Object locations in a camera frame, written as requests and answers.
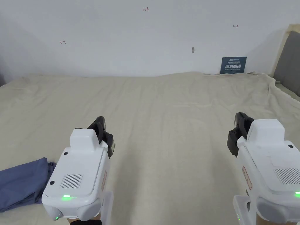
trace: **hand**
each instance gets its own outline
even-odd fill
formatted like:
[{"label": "hand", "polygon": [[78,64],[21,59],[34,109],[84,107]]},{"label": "hand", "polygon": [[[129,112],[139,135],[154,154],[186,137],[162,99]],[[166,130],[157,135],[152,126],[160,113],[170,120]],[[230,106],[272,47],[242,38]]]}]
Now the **hand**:
[{"label": "hand", "polygon": [[[100,220],[101,219],[101,213],[99,213],[97,216],[95,216],[94,218],[91,218],[91,220]],[[69,224],[71,224],[72,222],[76,221],[76,220],[80,220],[80,219],[69,219],[67,218]]]}]

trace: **white wall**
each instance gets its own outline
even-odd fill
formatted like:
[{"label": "white wall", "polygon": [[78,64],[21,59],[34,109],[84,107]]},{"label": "white wall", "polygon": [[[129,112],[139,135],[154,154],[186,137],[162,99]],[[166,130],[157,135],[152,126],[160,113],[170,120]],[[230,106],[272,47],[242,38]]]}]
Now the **white wall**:
[{"label": "white wall", "polygon": [[284,30],[300,23],[299,0],[0,1],[6,81],[27,74],[217,74],[226,56],[247,56],[245,72],[270,73]]}]

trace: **gray headboard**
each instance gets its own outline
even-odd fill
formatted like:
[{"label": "gray headboard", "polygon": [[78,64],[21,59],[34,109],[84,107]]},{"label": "gray headboard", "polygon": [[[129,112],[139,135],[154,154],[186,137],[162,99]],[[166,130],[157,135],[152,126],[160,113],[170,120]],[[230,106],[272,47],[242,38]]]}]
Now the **gray headboard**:
[{"label": "gray headboard", "polygon": [[300,33],[291,31],[289,34],[277,63],[274,78],[300,96]]}]

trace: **beige bed sheet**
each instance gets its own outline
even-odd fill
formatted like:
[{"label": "beige bed sheet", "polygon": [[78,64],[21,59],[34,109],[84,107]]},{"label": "beige bed sheet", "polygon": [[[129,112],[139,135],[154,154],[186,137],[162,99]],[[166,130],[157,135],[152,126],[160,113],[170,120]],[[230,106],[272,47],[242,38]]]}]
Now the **beige bed sheet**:
[{"label": "beige bed sheet", "polygon": [[[279,119],[300,149],[300,102],[266,75],[21,78],[0,87],[0,170],[57,162],[74,128],[104,116],[116,143],[112,225],[238,224],[232,199],[245,187],[226,146],[236,112]],[[30,205],[0,224],[68,223]]]}]

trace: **blue cloth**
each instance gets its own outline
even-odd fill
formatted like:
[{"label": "blue cloth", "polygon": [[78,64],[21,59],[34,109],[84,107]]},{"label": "blue cloth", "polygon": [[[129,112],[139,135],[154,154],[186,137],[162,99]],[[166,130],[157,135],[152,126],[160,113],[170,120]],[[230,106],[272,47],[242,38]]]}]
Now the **blue cloth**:
[{"label": "blue cloth", "polygon": [[56,163],[42,158],[0,171],[0,212],[40,204]]}]

